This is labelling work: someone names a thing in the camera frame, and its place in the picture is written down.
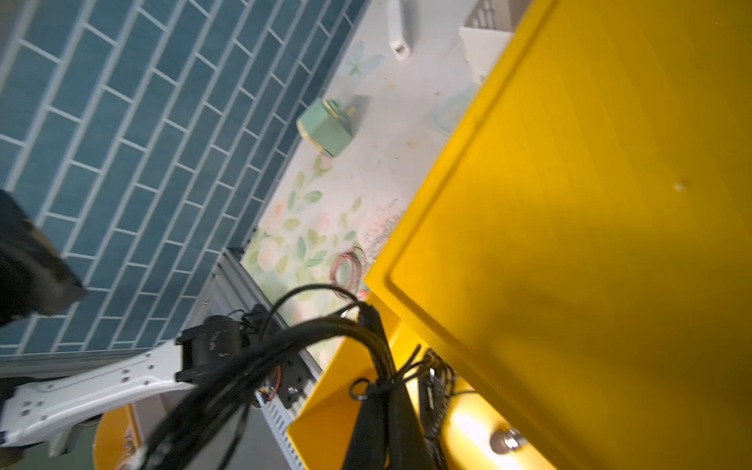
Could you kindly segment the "white rectangular small device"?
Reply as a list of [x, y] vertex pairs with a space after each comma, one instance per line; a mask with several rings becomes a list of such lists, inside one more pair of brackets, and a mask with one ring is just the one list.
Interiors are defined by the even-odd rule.
[[398, 61], [405, 61], [411, 54], [405, 5], [401, 0], [388, 0], [386, 6], [389, 46]]

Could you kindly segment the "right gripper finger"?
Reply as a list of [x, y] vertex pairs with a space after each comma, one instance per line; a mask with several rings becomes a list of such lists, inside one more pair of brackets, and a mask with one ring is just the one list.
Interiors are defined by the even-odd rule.
[[[374, 383], [356, 380], [349, 394], [360, 403], [358, 418], [342, 467], [344, 469], [432, 469], [434, 464], [407, 393], [405, 368], [397, 369], [378, 311], [367, 305], [358, 324], [373, 333], [369, 349], [377, 371]], [[365, 384], [362, 394], [356, 387]]]

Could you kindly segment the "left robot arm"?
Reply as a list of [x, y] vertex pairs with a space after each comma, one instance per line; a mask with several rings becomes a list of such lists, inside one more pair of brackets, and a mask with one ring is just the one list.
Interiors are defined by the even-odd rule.
[[[1, 193], [1, 324], [31, 313], [54, 315], [84, 298], [85, 288], [49, 240], [7, 192]], [[240, 323], [208, 317], [175, 340], [88, 372], [1, 381], [1, 463], [105, 412], [163, 393], [187, 390], [237, 356]]]

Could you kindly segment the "mint green small box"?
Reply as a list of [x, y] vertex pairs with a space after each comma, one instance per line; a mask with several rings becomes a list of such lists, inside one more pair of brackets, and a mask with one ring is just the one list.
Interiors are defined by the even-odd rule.
[[298, 117], [303, 139], [330, 158], [340, 156], [353, 140], [351, 118], [355, 107], [344, 109], [337, 99], [316, 98]]

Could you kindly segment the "white file organizer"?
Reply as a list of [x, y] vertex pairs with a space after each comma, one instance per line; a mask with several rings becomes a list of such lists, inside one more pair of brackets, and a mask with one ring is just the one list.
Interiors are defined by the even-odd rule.
[[458, 32], [474, 83], [481, 85], [524, 18], [531, 0], [481, 0]]

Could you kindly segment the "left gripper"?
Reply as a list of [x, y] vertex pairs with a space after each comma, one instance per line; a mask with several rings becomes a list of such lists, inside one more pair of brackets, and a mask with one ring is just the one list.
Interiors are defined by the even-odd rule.
[[1, 192], [1, 324], [56, 315], [86, 289], [12, 195]]

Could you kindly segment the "pink earphones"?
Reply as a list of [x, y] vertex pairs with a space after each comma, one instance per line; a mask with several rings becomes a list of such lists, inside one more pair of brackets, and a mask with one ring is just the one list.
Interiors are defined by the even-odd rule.
[[359, 300], [365, 300], [368, 296], [368, 289], [364, 284], [366, 268], [364, 251], [354, 246], [334, 258], [329, 277], [334, 285], [347, 290]]

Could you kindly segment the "yellow drawer cabinet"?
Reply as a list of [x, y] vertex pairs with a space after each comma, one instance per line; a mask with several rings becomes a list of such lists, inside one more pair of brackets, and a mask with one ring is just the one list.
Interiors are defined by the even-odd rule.
[[532, 3], [367, 282], [559, 468], [749, 468], [750, 3]]

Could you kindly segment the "aluminium rail frame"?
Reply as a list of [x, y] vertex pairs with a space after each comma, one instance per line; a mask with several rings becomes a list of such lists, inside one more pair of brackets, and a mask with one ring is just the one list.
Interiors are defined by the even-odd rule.
[[[213, 264], [210, 277], [202, 287], [189, 320], [188, 327], [199, 326], [210, 318], [218, 316], [227, 320], [231, 311], [244, 309], [250, 311], [256, 304], [262, 304], [268, 310], [268, 318], [262, 327], [262, 337], [288, 327], [288, 322], [281, 315], [271, 315], [272, 302], [262, 293], [257, 282], [242, 266], [242, 250], [225, 249], [219, 260]], [[243, 405], [241, 411], [231, 418], [230, 423], [193, 463], [194, 468], [207, 468], [213, 461], [213, 452], [222, 458], [231, 444], [235, 452], [227, 464], [229, 469], [303, 469], [305, 465], [295, 451], [288, 437], [288, 428], [301, 411], [303, 404], [313, 392], [313, 386], [321, 374], [311, 354], [299, 352], [313, 374], [313, 383], [305, 387], [307, 397], [299, 401], [291, 410], [286, 409], [279, 398], [260, 409], [252, 407], [251, 400]]]

